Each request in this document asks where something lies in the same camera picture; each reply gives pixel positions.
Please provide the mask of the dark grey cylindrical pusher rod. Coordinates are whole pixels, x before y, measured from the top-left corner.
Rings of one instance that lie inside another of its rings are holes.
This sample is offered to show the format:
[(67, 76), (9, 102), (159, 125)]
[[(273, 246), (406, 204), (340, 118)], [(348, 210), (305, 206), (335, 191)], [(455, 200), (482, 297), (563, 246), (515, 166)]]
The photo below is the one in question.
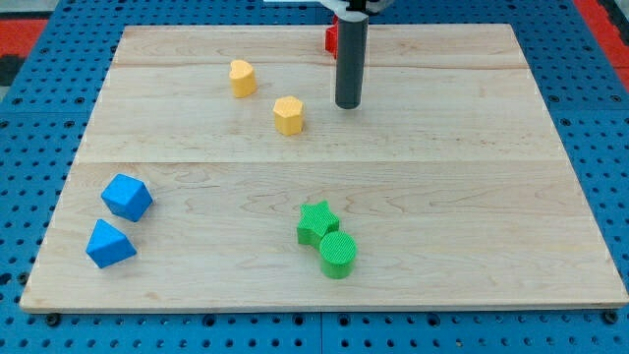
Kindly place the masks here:
[(369, 20), (338, 20), (335, 103), (342, 109), (361, 104)]

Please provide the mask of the white rod mount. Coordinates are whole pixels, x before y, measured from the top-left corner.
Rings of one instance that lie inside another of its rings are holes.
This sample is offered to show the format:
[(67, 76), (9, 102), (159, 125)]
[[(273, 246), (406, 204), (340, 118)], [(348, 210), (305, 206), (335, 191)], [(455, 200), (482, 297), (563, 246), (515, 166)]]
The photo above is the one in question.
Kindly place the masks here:
[(318, 2), (344, 22), (359, 23), (369, 16), (378, 15), (393, 4), (393, 0), (318, 0)]

